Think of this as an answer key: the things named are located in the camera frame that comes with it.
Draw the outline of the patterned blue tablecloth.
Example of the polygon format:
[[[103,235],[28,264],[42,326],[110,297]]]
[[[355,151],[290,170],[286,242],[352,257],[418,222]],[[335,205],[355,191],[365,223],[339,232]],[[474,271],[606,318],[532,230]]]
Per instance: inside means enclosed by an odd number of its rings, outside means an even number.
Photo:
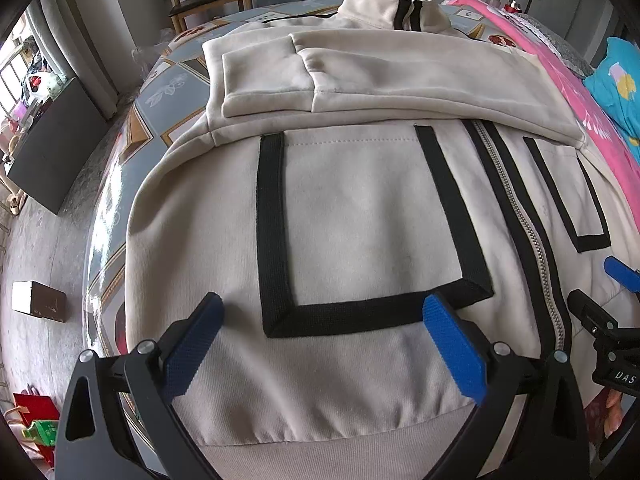
[[[175,410],[227,478],[412,478],[472,412],[416,324],[343,336],[270,339],[262,328],[256,242],[260,140],[206,126],[204,44],[277,26],[361,26],[331,1],[233,14],[169,45],[128,114],[96,207],[86,333],[110,356],[158,336],[206,292],[224,325]],[[355,349],[343,354],[348,341]]]

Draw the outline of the green gift bag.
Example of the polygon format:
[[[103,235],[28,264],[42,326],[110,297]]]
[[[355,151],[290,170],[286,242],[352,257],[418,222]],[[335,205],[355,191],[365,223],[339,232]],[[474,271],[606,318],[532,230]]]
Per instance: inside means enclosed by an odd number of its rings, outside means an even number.
[[[53,448],[58,436],[58,422],[50,419],[36,419],[22,429],[22,436],[28,442]]]

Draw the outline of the brown cardboard box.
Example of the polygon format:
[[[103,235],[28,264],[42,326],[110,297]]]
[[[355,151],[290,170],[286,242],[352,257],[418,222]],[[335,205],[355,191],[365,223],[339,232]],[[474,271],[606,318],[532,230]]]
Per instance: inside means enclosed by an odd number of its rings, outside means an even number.
[[[66,321],[66,295],[64,292],[36,281],[17,281],[12,285],[12,309],[50,321]]]

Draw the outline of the cyan patterned garment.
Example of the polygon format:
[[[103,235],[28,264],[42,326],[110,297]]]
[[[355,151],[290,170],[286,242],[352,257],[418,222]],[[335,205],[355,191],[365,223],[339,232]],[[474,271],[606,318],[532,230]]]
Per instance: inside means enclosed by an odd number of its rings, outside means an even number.
[[[584,85],[639,160],[639,48],[627,40],[610,37],[606,55]]]

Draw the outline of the grey curtain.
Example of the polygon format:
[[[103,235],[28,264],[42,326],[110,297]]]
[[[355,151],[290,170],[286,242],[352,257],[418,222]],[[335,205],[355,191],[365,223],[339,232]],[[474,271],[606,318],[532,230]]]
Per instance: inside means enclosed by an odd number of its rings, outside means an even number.
[[[27,16],[48,61],[77,78],[106,119],[141,80],[132,51],[154,46],[168,26],[163,0],[32,0]]]

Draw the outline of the beige zip-up jacket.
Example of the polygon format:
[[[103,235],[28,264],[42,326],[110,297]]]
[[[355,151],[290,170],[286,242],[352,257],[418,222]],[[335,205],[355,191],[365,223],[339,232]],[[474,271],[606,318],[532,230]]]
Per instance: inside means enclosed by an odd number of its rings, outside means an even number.
[[[176,410],[226,479],[420,479],[472,412],[422,322],[445,297],[520,356],[599,387],[581,290],[625,325],[636,203],[537,55],[454,32],[434,3],[208,40],[203,116],[127,232],[126,334],[208,292],[224,324]]]

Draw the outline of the clear plastic bag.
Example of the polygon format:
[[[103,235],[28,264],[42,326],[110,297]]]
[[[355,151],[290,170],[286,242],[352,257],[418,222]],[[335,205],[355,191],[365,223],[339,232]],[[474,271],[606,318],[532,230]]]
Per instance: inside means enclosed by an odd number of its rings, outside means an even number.
[[[160,31],[160,41],[152,46],[134,47],[131,50],[131,58],[140,72],[142,79],[151,73],[151,70],[160,56],[168,47],[168,44],[175,38],[175,31],[171,28],[163,28]]]

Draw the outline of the red paper bag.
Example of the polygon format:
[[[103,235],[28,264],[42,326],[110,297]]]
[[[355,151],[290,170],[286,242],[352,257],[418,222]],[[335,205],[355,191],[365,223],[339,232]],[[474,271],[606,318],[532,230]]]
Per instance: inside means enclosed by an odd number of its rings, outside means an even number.
[[[54,467],[54,449],[60,411],[50,396],[40,394],[35,388],[14,393],[15,408],[6,412],[9,422],[17,430],[18,442],[27,452]]]

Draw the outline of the pink patterned garment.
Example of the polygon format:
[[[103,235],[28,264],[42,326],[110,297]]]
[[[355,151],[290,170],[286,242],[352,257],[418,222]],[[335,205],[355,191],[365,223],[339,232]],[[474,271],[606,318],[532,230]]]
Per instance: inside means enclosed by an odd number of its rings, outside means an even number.
[[[622,188],[639,225],[639,165],[605,112],[582,82],[539,38],[521,25],[518,14],[503,13],[482,0],[444,0],[450,6],[468,6],[509,36],[518,47],[536,55],[541,65],[572,108],[578,122],[603,155]]]

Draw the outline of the dark grey cabinet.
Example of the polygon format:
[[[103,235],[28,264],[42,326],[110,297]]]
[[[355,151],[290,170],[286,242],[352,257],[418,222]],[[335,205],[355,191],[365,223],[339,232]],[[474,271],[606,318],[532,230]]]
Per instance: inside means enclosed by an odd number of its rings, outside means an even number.
[[[106,132],[106,120],[73,78],[18,141],[6,175],[30,198],[57,214]]]

